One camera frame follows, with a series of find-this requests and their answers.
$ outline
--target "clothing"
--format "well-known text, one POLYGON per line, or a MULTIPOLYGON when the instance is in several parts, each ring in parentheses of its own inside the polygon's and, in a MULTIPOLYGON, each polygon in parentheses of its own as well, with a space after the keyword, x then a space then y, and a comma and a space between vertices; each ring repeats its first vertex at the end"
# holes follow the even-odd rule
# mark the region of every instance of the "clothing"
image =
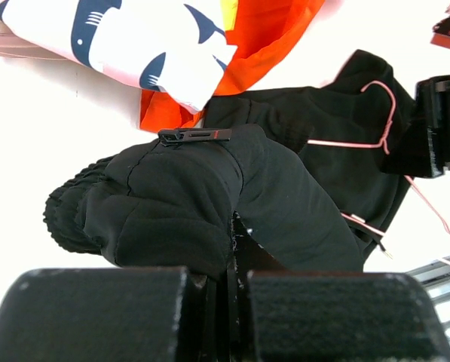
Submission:
POLYGON ((51 194, 44 221, 68 251, 218 279, 231 261, 234 211, 286 268, 362 271, 366 244, 297 154, 250 124, 229 142, 156 140, 98 161, 51 194))
POLYGON ((123 84, 167 92, 192 114, 237 50, 225 19, 220 0, 0 0, 0 20, 19 38, 123 84))
MULTIPOLYGON (((382 149, 343 149, 306 145, 310 138, 352 143, 377 143, 391 109, 385 89, 364 85, 381 81, 396 99, 393 125, 387 138, 393 149, 403 135, 414 101, 393 76, 385 60, 357 51, 337 79, 323 88, 301 87, 258 90, 233 97, 214 97, 208 104, 204 127, 228 128, 258 124, 267 137, 297 152, 308 172, 337 207, 385 232, 401 205, 409 183, 399 175, 384 174, 382 149)), ((347 221, 368 245, 364 257, 380 237, 347 221)))
MULTIPOLYGON (((228 44, 236 45, 237 51, 214 94, 240 94, 262 79, 295 47, 324 1, 239 0, 234 28, 226 31, 228 44)), ((142 92, 143 130, 194 127, 201 116, 187 112, 169 94, 142 92)))

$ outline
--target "sleeve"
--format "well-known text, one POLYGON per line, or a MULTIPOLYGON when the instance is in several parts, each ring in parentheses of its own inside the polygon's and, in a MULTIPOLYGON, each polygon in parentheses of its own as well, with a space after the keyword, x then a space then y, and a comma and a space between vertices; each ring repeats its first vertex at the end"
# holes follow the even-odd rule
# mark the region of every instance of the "sleeve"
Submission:
POLYGON ((209 101, 204 127, 231 128, 243 124, 257 124, 267 138, 299 153, 314 132, 311 122, 300 114, 285 114, 266 101, 250 99, 250 94, 264 93, 268 98, 295 97, 288 90, 255 90, 237 96, 214 97, 209 101))
POLYGON ((223 146, 243 171, 236 211, 256 242, 289 269, 363 270, 362 241, 296 153, 251 124, 223 146))

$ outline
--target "pink wire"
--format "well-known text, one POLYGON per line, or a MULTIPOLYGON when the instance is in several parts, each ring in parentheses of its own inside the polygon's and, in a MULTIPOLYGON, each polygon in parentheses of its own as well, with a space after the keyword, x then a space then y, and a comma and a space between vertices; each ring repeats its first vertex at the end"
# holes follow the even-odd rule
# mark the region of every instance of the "pink wire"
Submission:
MULTIPOLYGON (((396 101, 396 97, 393 94, 393 91, 385 83, 383 83, 381 81, 371 81, 370 83, 368 83, 367 85, 362 87, 360 92, 362 92, 362 93, 365 92, 373 84, 376 84, 376 85, 384 88, 384 90, 387 92, 387 94, 390 97, 390 103, 391 103, 389 116, 387 117, 387 122, 385 124, 384 132, 383 132, 380 140, 378 141, 378 143, 368 144, 368 143, 346 143, 346 142, 323 141, 323 140, 308 140, 308 144, 317 145, 317 146, 342 147, 342 148, 350 148, 350 149, 380 149, 382 147, 384 149, 384 153, 386 155, 389 155, 390 151, 389 151, 389 146, 387 144, 387 138, 389 137, 390 128, 392 127, 393 116, 396 112, 396 107, 397 107, 397 101, 396 101)), ((448 223, 445 221, 444 217, 442 217, 442 215, 439 213, 439 211, 437 211, 436 208, 429 202, 429 200, 427 200, 426 196, 418 188, 417 184, 414 182, 412 177, 406 176, 406 175, 404 177, 411 184, 412 189, 419 195, 419 197, 421 197, 422 200, 424 200, 426 205, 439 217, 439 219, 442 222, 442 225, 444 226, 445 232, 447 232, 450 235, 450 228, 449 228, 448 223)), ((373 228, 370 225, 367 225, 365 222, 363 222, 357 216, 354 216, 354 215, 349 216, 344 213, 342 213, 341 215, 345 219, 355 222, 355 223, 361 225, 362 227, 370 230, 371 232, 374 232, 377 235, 385 236, 384 232, 382 232, 376 228, 373 228)), ((439 258, 439 261, 442 261, 445 264, 450 265, 450 262, 447 259, 439 258)))

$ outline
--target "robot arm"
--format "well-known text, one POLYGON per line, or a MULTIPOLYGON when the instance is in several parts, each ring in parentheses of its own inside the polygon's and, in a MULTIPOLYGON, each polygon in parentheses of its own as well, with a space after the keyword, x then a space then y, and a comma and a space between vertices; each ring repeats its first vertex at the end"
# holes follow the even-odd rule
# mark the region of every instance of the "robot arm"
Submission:
MULTIPOLYGON (((433 27, 432 44, 450 49, 449 17, 433 27)), ((450 170, 450 75, 417 83, 416 109, 409 128, 382 164, 382 171, 423 178, 450 170)))

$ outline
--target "yellow fabric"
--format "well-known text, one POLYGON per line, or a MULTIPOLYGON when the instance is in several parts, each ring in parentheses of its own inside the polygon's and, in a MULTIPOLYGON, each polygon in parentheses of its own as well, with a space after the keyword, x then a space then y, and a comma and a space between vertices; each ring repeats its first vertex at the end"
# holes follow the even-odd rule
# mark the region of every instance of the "yellow fabric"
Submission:
POLYGON ((237 21, 239 0, 221 0, 225 31, 233 30, 237 21))

